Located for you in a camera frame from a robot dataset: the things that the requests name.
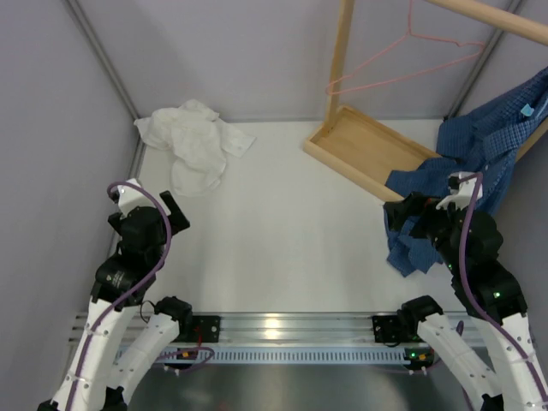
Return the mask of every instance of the metal surface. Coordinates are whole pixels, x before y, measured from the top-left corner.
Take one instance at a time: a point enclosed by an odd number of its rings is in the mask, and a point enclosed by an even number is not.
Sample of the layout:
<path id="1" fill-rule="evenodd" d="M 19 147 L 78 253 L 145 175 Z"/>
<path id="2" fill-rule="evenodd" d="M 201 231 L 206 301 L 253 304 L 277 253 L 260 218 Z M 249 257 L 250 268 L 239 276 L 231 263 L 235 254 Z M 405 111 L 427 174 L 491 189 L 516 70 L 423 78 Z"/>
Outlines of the metal surface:
<path id="1" fill-rule="evenodd" d="M 510 4 L 506 8 L 506 11 L 510 13 L 519 13 L 520 9 L 523 7 L 527 0 L 511 0 Z M 455 117 L 458 115 L 459 111 L 462 108 L 462 105 L 468 98 L 468 95 L 470 94 L 470 91 L 472 90 L 472 87 L 480 77 L 481 72 L 483 71 L 485 64 L 491 57 L 492 52 L 494 52 L 495 48 L 500 43 L 501 38 L 503 37 L 504 31 L 501 29 L 496 29 L 492 36 L 487 40 L 485 43 L 485 49 L 481 53 L 481 55 L 478 57 L 478 60 L 476 61 L 474 67 L 472 68 L 472 71 L 470 71 L 470 74 L 468 75 L 468 78 L 462 85 L 461 91 L 459 91 L 458 95 L 456 96 L 455 102 L 451 105 L 451 108 L 449 110 L 449 113 L 447 114 L 448 118 Z"/>
<path id="2" fill-rule="evenodd" d="M 104 51 L 104 47 L 101 45 L 101 42 L 99 41 L 98 36 L 95 33 L 95 29 L 87 18 L 87 15 L 84 12 L 83 8 L 80 6 L 80 3 L 78 2 L 78 0 L 63 0 L 63 3 L 66 6 L 67 11 L 73 18 L 74 22 L 86 38 L 86 41 L 92 49 L 93 54 L 98 59 L 101 68 L 109 78 L 110 83 L 118 94 L 118 97 L 120 97 L 124 106 L 128 110 L 129 115 L 134 120 L 137 120 L 138 118 L 140 118 L 139 113 L 137 112 L 133 101 L 129 97 L 129 94 L 126 91 L 126 88 L 124 87 L 120 76 L 116 72 L 116 69 L 114 68 L 114 66 L 110 62 L 109 57 Z"/>
<path id="3" fill-rule="evenodd" d="M 221 317 L 218 344 L 211 347 L 383 347 L 375 343 L 372 316 L 378 313 L 203 313 Z M 484 343 L 465 313 L 446 313 L 453 327 L 464 322 L 464 340 L 471 347 Z M 69 343 L 76 344 L 86 324 L 86 314 L 76 317 Z M 137 315 L 129 323 L 122 345 L 129 345 L 146 324 Z M 404 343 L 403 347 L 416 347 Z"/>
<path id="4" fill-rule="evenodd" d="M 177 377 L 152 369 L 129 411 L 465 411 L 445 366 L 422 375 L 384 366 L 209 366 Z"/>

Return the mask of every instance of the black bracket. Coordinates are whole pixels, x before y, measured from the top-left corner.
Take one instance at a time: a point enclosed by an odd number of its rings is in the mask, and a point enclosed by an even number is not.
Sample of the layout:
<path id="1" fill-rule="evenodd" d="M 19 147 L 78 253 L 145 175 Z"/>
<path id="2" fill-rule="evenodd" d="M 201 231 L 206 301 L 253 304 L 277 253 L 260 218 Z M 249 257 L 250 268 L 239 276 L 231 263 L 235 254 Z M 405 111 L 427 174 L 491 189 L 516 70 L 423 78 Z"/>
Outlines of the black bracket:
<path id="1" fill-rule="evenodd" d="M 405 359 L 410 362 L 405 367 L 413 371 L 421 370 L 422 367 L 428 368 L 434 364 L 435 357 L 434 350 L 431 348 L 406 348 Z"/>
<path id="2" fill-rule="evenodd" d="M 218 315 L 194 315 L 186 336 L 179 335 L 175 343 L 218 343 L 221 317 Z"/>
<path id="3" fill-rule="evenodd" d="M 400 343 L 420 343 L 417 336 L 411 337 L 402 326 L 397 315 L 373 315 L 373 333 L 375 342 L 388 347 L 395 347 Z"/>

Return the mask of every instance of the cable tie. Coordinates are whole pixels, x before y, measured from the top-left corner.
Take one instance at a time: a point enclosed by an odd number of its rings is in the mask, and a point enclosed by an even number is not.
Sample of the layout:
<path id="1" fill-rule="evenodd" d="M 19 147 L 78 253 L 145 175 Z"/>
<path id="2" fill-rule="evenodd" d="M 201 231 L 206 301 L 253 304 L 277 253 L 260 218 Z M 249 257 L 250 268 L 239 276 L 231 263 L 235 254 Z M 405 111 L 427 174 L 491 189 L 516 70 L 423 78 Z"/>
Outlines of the cable tie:
<path id="1" fill-rule="evenodd" d="M 517 360 L 509 361 L 509 364 L 520 364 L 522 362 L 529 362 L 533 364 L 534 357 L 537 356 L 536 351 L 533 351 L 527 358 L 518 358 Z"/>
<path id="2" fill-rule="evenodd" d="M 545 401 L 545 402 L 528 402 L 526 405 L 530 408 L 532 408 L 532 407 L 546 407 L 546 406 L 548 406 L 548 401 Z"/>
<path id="3" fill-rule="evenodd" d="M 74 381 L 81 381 L 82 383 L 89 383 L 90 380 L 83 377 L 77 377 L 76 374 L 74 374 L 72 371 L 67 372 L 68 379 L 65 378 L 66 381 L 74 382 Z"/>

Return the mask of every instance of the white wall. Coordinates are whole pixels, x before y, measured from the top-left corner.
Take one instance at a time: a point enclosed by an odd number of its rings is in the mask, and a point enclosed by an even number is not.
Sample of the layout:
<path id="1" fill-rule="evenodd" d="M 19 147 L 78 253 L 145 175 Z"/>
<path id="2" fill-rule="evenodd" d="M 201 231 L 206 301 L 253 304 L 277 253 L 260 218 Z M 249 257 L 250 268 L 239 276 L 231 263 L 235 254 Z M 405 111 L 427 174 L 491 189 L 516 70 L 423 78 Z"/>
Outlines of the white wall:
<path id="1" fill-rule="evenodd" d="M 131 119 L 59 0 L 0 5 L 0 409 L 54 394 L 105 258 Z"/>
<path id="2" fill-rule="evenodd" d="M 548 24 L 548 3 L 527 0 L 521 15 Z M 464 104 L 463 112 L 521 84 L 546 66 L 548 48 L 513 34 L 504 35 Z M 500 261 L 520 282 L 545 372 L 548 372 L 547 158 L 548 136 L 545 135 L 517 163 L 508 194 L 497 214 L 498 229 L 504 237 Z"/>
<path id="3" fill-rule="evenodd" d="M 487 0 L 499 7 L 508 0 Z M 80 0 L 137 108 L 150 114 L 198 98 L 231 120 L 320 118 L 337 0 Z M 415 0 L 416 32 L 485 40 L 491 28 Z M 407 0 L 358 0 L 347 71 L 406 30 Z M 387 80 L 463 57 L 412 39 L 347 85 Z M 472 63 L 345 101 L 378 117 L 447 114 Z"/>

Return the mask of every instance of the wooden clothes rack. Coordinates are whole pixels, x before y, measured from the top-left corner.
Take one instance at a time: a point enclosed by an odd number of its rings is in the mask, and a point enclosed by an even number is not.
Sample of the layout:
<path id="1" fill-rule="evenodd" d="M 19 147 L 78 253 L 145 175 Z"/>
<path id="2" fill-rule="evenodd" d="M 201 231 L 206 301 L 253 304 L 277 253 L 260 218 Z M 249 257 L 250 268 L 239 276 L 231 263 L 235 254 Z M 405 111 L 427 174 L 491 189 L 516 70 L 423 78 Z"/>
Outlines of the wooden clothes rack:
<path id="1" fill-rule="evenodd" d="M 548 26 L 475 0 L 426 0 L 461 15 L 483 21 L 506 32 L 548 45 Z M 354 0 L 341 0 L 337 41 L 331 62 L 330 83 L 343 75 L 350 35 Z M 332 86 L 340 91 L 341 82 Z M 517 153 L 516 161 L 548 131 L 548 118 L 529 136 Z M 385 186 L 392 170 L 416 170 L 437 153 L 408 139 L 347 105 L 339 105 L 339 95 L 327 98 L 323 124 L 305 142 L 304 151 L 355 182 L 383 201 L 402 196 Z"/>

